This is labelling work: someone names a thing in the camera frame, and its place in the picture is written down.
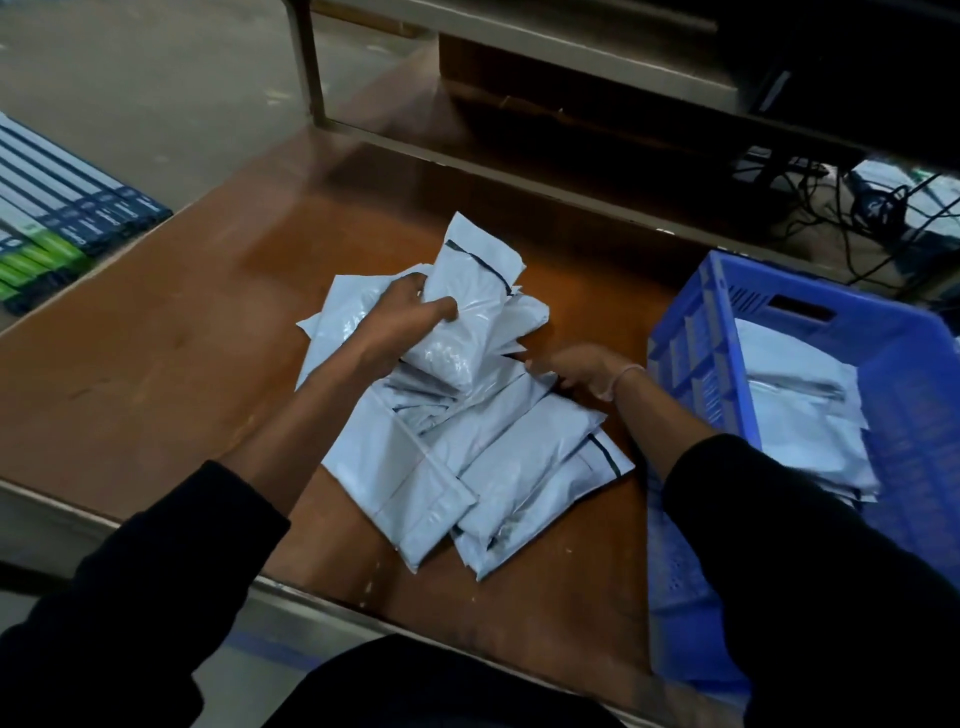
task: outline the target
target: bracelet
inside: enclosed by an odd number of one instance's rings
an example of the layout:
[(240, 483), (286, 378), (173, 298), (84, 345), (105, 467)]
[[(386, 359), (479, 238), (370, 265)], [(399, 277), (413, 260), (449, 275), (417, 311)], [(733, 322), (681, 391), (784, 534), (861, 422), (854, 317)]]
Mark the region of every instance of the bracelet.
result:
[(644, 368), (643, 368), (641, 365), (639, 365), (639, 364), (628, 364), (628, 365), (625, 366), (623, 369), (621, 369), (619, 372), (617, 372), (616, 375), (613, 377), (613, 379), (611, 379), (611, 381), (610, 381), (610, 386), (607, 387), (607, 391), (604, 392), (604, 393), (600, 396), (600, 399), (603, 400), (603, 401), (613, 401), (613, 389), (616, 387), (616, 383), (620, 380), (620, 378), (621, 378), (622, 376), (624, 376), (625, 374), (627, 374), (627, 372), (629, 372), (629, 371), (632, 370), (632, 369), (639, 369), (639, 370), (641, 370), (642, 372), (646, 372), (646, 371), (647, 371), (646, 369), (644, 369)]

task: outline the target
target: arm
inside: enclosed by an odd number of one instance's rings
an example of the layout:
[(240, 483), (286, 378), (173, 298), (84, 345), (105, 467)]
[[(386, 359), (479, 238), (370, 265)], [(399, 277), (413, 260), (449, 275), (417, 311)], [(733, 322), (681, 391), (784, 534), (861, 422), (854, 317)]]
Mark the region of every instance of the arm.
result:
[(665, 482), (667, 515), (723, 603), (728, 650), (754, 686), (748, 718), (889, 718), (932, 705), (939, 686), (951, 695), (943, 665), (960, 650), (960, 596), (949, 583), (801, 474), (718, 434), (646, 373), (624, 372), (629, 363), (582, 344), (531, 366), (597, 395), (612, 390)]
[(256, 432), (116, 530), (69, 589), (0, 637), (5, 716), (189, 725), (191, 674), (229, 632), (284, 518), (363, 391), (442, 318), (396, 281), (354, 335)]

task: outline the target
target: person's right hand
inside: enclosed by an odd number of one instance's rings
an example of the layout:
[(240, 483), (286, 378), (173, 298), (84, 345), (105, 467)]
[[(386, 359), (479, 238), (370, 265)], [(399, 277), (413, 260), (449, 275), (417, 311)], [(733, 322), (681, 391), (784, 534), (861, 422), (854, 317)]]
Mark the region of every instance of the person's right hand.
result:
[(561, 387), (585, 384), (597, 399), (612, 398), (616, 379), (634, 362), (607, 347), (589, 342), (568, 344), (542, 356), (535, 356), (526, 363), (531, 374), (556, 372), (561, 378)]

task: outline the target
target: hand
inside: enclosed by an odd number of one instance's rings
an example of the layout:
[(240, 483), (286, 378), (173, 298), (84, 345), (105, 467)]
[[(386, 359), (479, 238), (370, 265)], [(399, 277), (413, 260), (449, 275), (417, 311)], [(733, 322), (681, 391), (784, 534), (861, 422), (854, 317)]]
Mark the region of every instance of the hand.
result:
[(348, 339), (373, 366), (376, 378), (389, 374), (440, 321), (457, 318), (457, 302), (449, 296), (430, 303), (420, 300), (425, 282), (423, 273), (393, 281)]
[(633, 365), (626, 356), (589, 342), (569, 344), (526, 363), (534, 375), (556, 372), (563, 389), (585, 384), (599, 400), (612, 399), (616, 378)]

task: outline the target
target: black sleeve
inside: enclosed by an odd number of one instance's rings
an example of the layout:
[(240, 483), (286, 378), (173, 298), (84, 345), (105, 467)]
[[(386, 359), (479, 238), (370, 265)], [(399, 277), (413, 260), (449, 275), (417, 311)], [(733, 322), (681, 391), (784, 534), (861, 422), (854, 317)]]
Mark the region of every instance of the black sleeve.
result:
[(191, 674), (227, 636), (289, 525), (231, 471), (205, 463), (0, 637), (5, 717), (190, 725), (203, 707)]
[(719, 435), (680, 459), (663, 507), (720, 596), (748, 723), (917, 724), (952, 700), (960, 595), (802, 474)]

